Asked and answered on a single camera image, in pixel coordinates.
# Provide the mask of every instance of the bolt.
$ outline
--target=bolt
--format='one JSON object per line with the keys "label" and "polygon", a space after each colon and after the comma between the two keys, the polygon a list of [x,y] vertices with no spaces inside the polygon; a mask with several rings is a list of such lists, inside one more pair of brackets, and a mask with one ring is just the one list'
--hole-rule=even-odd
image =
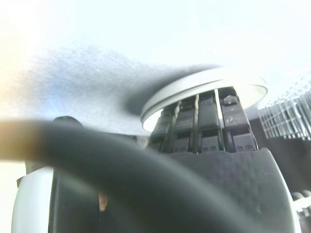
{"label": "bolt", "polygon": [[224,98],[224,105],[232,105],[237,104],[238,98],[236,96],[228,95]]}

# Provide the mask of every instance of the wire rack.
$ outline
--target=wire rack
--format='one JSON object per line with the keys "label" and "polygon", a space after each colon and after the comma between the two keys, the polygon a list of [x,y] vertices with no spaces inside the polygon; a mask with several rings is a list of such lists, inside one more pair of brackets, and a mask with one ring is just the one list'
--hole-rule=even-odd
{"label": "wire rack", "polygon": [[296,81],[277,100],[259,109],[266,138],[311,141],[311,72]]}

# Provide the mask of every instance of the metal wire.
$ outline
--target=metal wire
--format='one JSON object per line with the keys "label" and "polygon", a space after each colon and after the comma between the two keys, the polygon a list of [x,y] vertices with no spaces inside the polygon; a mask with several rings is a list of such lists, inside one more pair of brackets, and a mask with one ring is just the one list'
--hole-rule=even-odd
{"label": "metal wire", "polygon": [[311,141],[311,72],[259,109],[259,118],[266,138]]}

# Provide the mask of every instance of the black cable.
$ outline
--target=black cable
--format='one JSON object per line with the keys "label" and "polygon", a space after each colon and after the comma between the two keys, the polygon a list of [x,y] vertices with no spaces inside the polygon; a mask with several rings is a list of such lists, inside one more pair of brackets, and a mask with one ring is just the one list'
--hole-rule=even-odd
{"label": "black cable", "polygon": [[92,183],[143,232],[263,232],[188,169],[108,134],[49,122],[0,123],[0,158],[43,162]]}

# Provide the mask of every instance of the wire basket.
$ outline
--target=wire basket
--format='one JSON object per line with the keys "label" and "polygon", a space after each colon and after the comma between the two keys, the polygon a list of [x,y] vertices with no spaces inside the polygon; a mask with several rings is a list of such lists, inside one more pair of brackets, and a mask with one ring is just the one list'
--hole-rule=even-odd
{"label": "wire basket", "polygon": [[311,72],[259,109],[266,138],[311,140]]}

